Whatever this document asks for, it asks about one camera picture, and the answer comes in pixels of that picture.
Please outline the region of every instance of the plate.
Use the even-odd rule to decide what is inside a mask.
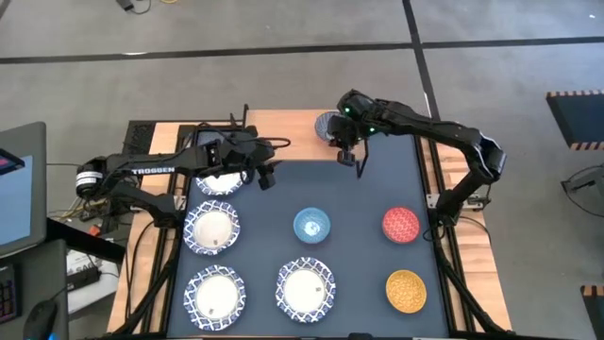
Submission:
[[[384,214],[382,229],[390,241],[407,244],[419,235],[419,219],[407,208],[394,207]]]
[[[386,297],[399,312],[419,312],[426,304],[428,292],[424,281],[410,270],[397,270],[386,281]]]
[[[218,178],[208,176],[206,178],[197,178],[196,183],[201,192],[208,196],[225,196],[233,194],[242,185],[243,179],[247,178],[245,172],[221,175]]]
[[[329,126],[329,118],[334,115],[340,114],[337,111],[328,111],[322,113],[317,120],[314,122],[314,131],[317,133],[317,136],[324,140],[325,142],[329,142],[333,139],[333,136],[327,133],[327,127]]]
[[[336,281],[331,270],[317,259],[301,257],[279,269],[277,307],[291,320],[312,323],[333,307]]]
[[[329,235],[331,222],[325,212],[317,208],[306,208],[295,215],[294,233],[300,241],[317,244]]]
[[[187,214],[183,239],[197,254],[216,255],[237,241],[240,230],[233,206],[207,200]]]
[[[241,315],[245,285],[231,267],[211,265],[189,281],[184,306],[192,323],[203,331],[221,331]]]

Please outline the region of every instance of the yellow bowl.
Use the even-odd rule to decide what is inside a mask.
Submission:
[[[386,281],[386,297],[399,312],[419,312],[426,304],[428,292],[422,279],[410,270],[397,270]]]

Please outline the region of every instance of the computer screen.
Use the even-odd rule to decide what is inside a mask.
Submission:
[[[0,246],[31,233],[33,157],[21,159],[25,167],[0,176]]]

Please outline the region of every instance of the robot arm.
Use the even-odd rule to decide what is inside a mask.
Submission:
[[[223,141],[188,147],[174,154],[114,154],[94,158],[78,167],[75,191],[84,199],[120,198],[148,211],[157,227],[173,228],[183,217],[174,197],[151,195],[127,184],[125,178],[172,173],[205,178],[246,172],[249,183],[258,170],[262,190],[275,184],[274,163],[267,162],[275,156],[276,147],[259,138],[255,127],[245,127],[224,137]]]
[[[470,169],[465,178],[452,190],[439,196],[435,212],[439,223],[453,226],[457,223],[463,201],[482,185],[499,180],[506,160],[499,145],[472,127],[455,122],[437,122],[422,116],[405,104],[383,99],[372,99],[352,90],[338,103],[343,115],[330,119],[328,132],[334,137],[332,146],[341,148],[338,162],[352,166],[356,163],[351,150],[359,141],[373,134],[417,135],[458,148]]]

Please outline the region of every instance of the keyboard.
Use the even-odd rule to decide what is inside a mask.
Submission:
[[[19,316],[17,283],[14,266],[0,266],[0,324]]]

